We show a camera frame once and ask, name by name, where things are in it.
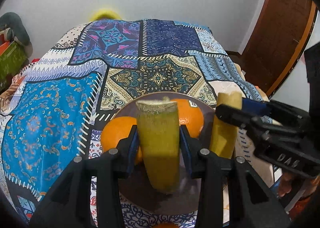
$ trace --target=blue patterned fabric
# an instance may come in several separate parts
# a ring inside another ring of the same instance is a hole
[[[36,211],[36,207],[33,204],[33,202],[18,196],[19,203],[21,205],[21,208],[18,208],[18,212],[20,215],[25,219],[26,221],[29,221],[33,215],[33,213]]]
[[[194,28],[203,28],[203,29],[207,30],[208,32],[210,32],[210,29],[207,26],[198,25],[198,24],[190,24],[190,23],[185,23],[185,22],[180,22],[180,21],[173,21],[173,22],[175,25],[184,25],[184,26],[194,27]]]
[[[103,129],[135,98],[174,91],[214,106],[214,88],[219,90],[214,81],[233,81],[248,98],[261,100],[209,28],[156,19],[100,20],[75,27],[25,76],[0,115],[0,188],[26,222],[74,156],[102,153],[101,131],[93,129]],[[93,178],[94,222],[96,190]],[[34,204],[27,200],[30,192]],[[123,197],[121,207],[126,228],[163,222],[191,228],[196,222],[196,212],[155,215]]]
[[[262,100],[257,88],[241,78],[229,56],[217,54],[207,56],[197,51],[189,51],[189,54],[195,56],[201,71],[208,81],[233,81],[241,88],[247,98]]]
[[[27,83],[4,132],[4,171],[36,198],[44,195],[78,153],[80,128],[95,74]]]
[[[84,30],[70,64],[100,58],[113,67],[137,68],[139,32],[139,22],[95,21]]]
[[[158,91],[188,93],[200,78],[192,69],[178,66],[169,57],[141,61],[140,71],[122,70],[111,77],[132,98]]]
[[[151,56],[173,54],[187,56],[186,50],[203,52],[194,28],[175,25],[173,21],[148,19],[147,54]]]

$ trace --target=peeled sugarcane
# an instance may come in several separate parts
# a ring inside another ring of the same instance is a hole
[[[226,104],[228,106],[241,109],[242,96],[240,92],[219,93],[217,106]],[[225,123],[214,116],[213,128],[211,135],[210,150],[218,156],[230,159],[236,144],[238,128],[236,126]]]
[[[177,102],[140,100],[137,128],[143,162],[152,187],[173,193],[179,184],[179,116]]]

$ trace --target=metal screw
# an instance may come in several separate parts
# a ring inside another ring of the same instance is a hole
[[[82,157],[80,157],[80,156],[76,156],[73,158],[73,161],[76,163],[79,163],[81,160],[82,160]]]
[[[261,138],[262,138],[264,141],[267,141],[268,139],[270,139],[270,135],[269,135],[267,132],[265,132],[265,133],[263,133],[263,134],[261,135]]]
[[[116,149],[116,148],[113,148],[113,149],[109,149],[109,154],[111,154],[111,155],[115,155],[115,154],[117,154],[118,153],[118,149]]]
[[[207,150],[207,149],[200,149],[200,153],[201,153],[202,155],[208,155],[208,154],[210,153],[210,151]]]
[[[236,157],[236,161],[242,164],[245,162],[245,158],[242,156],[238,156],[238,157]]]

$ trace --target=green box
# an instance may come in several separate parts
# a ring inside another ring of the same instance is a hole
[[[26,59],[23,46],[15,41],[0,55],[0,93],[11,85],[10,79],[20,71]]]

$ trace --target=fruit sticker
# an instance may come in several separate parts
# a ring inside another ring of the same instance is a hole
[[[190,107],[193,107],[193,108],[197,108],[198,107],[198,105],[196,105],[193,101],[189,100],[189,103],[190,103]]]

